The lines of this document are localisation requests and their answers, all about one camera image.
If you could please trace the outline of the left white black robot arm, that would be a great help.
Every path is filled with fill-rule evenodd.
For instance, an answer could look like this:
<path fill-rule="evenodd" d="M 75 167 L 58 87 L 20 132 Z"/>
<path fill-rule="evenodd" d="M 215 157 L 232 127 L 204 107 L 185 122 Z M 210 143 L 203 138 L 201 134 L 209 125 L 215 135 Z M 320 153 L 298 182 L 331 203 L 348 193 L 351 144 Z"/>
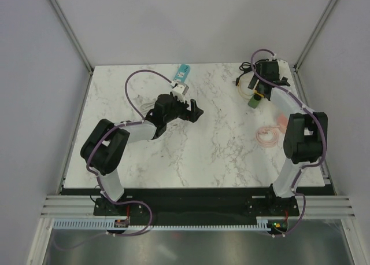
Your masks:
<path fill-rule="evenodd" d="M 181 102 L 177 96 L 169 93 L 159 95 L 154 107 L 140 121 L 114 124 L 102 119 L 98 122 L 83 144 L 80 156 L 85 160 L 87 170 L 97 177 L 101 193 L 108 199 L 106 206 L 109 211 L 120 215 L 127 208 L 117 171 L 126 146 L 159 138 L 173 120 L 195 123 L 203 113 L 196 100 Z"/>

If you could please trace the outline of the green power strip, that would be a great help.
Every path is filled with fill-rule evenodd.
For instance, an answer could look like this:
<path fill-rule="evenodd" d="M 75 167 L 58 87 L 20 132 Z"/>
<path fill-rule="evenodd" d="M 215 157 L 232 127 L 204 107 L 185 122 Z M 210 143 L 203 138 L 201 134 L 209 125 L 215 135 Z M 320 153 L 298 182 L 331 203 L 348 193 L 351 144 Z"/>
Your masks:
<path fill-rule="evenodd" d="M 248 106 L 253 108 L 253 109 L 256 109 L 261 100 L 262 100 L 262 98 L 256 98 L 253 95 L 248 101 Z"/>

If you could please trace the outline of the teal power strip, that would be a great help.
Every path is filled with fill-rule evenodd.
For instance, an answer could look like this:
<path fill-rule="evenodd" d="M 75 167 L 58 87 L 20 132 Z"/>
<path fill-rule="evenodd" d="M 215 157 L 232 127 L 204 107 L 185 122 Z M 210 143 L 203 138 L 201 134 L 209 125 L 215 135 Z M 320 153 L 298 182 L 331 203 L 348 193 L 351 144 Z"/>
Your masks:
<path fill-rule="evenodd" d="M 184 83 L 190 73 L 190 66 L 188 64 L 181 64 L 177 70 L 173 81 L 178 83 Z"/>

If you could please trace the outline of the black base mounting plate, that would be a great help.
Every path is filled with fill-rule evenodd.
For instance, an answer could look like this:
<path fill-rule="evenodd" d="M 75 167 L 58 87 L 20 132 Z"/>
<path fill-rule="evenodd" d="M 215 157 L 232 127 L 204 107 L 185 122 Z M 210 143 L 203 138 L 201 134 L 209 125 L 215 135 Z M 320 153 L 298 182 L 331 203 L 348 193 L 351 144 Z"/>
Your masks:
<path fill-rule="evenodd" d="M 258 217 L 296 217 L 295 197 L 277 198 L 270 187 L 129 188 L 114 205 L 100 197 L 95 216 L 129 216 L 134 224 L 253 224 Z"/>

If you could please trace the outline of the left aluminium frame post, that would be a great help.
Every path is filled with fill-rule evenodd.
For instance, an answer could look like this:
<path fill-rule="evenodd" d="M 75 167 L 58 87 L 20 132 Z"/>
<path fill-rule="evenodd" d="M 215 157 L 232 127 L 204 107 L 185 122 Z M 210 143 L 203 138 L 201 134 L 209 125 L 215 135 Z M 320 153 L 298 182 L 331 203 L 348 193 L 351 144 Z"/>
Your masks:
<path fill-rule="evenodd" d="M 75 49 L 76 53 L 78 54 L 79 58 L 83 62 L 85 68 L 87 69 L 90 75 L 94 72 L 94 67 L 92 66 L 91 62 L 88 60 L 86 53 L 84 52 L 74 30 L 72 29 L 71 24 L 69 23 L 61 5 L 59 4 L 58 0 L 47 0 L 53 10 L 54 14 L 56 15 L 59 23 L 61 24 L 63 30 L 65 31 L 68 39 L 70 40 L 73 48 Z"/>

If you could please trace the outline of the yellow cube socket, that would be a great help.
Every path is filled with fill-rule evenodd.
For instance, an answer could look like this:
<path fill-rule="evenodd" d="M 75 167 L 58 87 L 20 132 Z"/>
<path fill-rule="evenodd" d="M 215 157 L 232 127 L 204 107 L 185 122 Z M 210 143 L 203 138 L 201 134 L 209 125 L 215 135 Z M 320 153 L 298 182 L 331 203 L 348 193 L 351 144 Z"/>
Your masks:
<path fill-rule="evenodd" d="M 256 98 L 264 98 L 263 94 L 258 93 L 257 91 L 254 92 L 254 97 Z"/>

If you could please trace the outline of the pink cube socket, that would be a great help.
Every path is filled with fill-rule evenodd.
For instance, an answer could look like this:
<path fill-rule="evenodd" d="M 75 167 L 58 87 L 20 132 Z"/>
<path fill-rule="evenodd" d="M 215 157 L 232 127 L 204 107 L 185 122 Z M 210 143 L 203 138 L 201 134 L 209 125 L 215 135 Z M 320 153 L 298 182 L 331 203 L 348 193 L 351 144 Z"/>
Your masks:
<path fill-rule="evenodd" d="M 278 127 L 279 131 L 281 133 L 285 134 L 286 129 L 287 129 L 287 125 L 288 125 L 288 119 L 285 117 L 285 115 L 281 113 L 277 117 L 276 122 L 277 122 L 277 127 Z"/>

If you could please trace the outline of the right aluminium frame post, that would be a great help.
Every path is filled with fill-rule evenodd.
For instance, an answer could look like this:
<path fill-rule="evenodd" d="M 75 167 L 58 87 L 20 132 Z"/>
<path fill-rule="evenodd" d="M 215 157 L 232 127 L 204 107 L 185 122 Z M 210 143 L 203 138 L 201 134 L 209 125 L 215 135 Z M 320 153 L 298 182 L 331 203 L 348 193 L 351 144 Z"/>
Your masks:
<path fill-rule="evenodd" d="M 332 15 L 333 11 L 335 10 L 337 4 L 340 0 L 329 0 L 326 4 L 322 14 L 320 15 L 319 20 L 317 21 L 313 31 L 311 32 L 307 42 L 305 43 L 304 48 L 302 49 L 301 53 L 295 64 L 293 65 L 294 71 L 298 72 L 300 67 L 302 66 L 303 62 L 305 61 L 307 55 L 309 54 L 312 46 L 314 45 L 315 41 L 319 37 L 321 31 L 323 30 L 324 26 L 326 25 L 327 21 L 329 20 L 330 15 Z"/>

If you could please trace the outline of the aluminium frame post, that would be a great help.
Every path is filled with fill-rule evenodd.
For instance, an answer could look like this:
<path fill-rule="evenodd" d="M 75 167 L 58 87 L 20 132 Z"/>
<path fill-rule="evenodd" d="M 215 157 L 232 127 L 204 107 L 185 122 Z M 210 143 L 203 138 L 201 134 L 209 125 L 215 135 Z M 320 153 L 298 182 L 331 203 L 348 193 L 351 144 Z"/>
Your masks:
<path fill-rule="evenodd" d="M 74 30 L 72 29 L 71 24 L 69 23 L 61 5 L 59 4 L 58 0 L 47 0 L 53 10 L 54 14 L 56 15 L 59 23 L 61 24 L 63 30 L 65 31 L 68 39 L 70 40 L 73 48 L 75 49 L 76 53 L 78 54 L 79 58 L 83 62 L 85 68 L 87 69 L 90 75 L 94 72 L 94 67 L 92 66 L 91 62 L 88 60 L 86 53 L 84 52 Z"/>
<path fill-rule="evenodd" d="M 335 10 L 337 4 L 340 0 L 329 0 L 326 4 L 322 14 L 320 15 L 319 20 L 317 21 L 313 31 L 311 32 L 307 42 L 305 43 L 304 48 L 302 49 L 301 53 L 295 64 L 293 65 L 294 71 L 298 72 L 300 67 L 302 66 L 303 62 L 305 61 L 307 55 L 309 54 L 312 46 L 314 45 L 315 41 L 319 37 L 321 31 L 323 30 L 324 26 L 326 25 L 327 21 L 329 20 L 330 15 L 332 15 L 333 11 Z"/>

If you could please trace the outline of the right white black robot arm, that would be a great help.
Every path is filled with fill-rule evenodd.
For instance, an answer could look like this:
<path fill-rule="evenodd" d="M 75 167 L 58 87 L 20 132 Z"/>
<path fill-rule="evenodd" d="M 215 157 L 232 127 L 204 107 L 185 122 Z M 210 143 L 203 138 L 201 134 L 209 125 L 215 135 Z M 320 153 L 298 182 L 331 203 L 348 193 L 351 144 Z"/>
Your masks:
<path fill-rule="evenodd" d="M 285 162 L 272 184 L 274 195 L 265 200 L 266 211 L 280 214 L 286 207 L 284 198 L 297 194 L 297 184 L 303 170 L 322 164 L 327 152 L 328 116 L 316 112 L 292 93 L 287 82 L 278 78 L 276 60 L 250 65 L 254 75 L 252 88 L 257 94 L 277 106 L 287 118 L 283 140 Z"/>

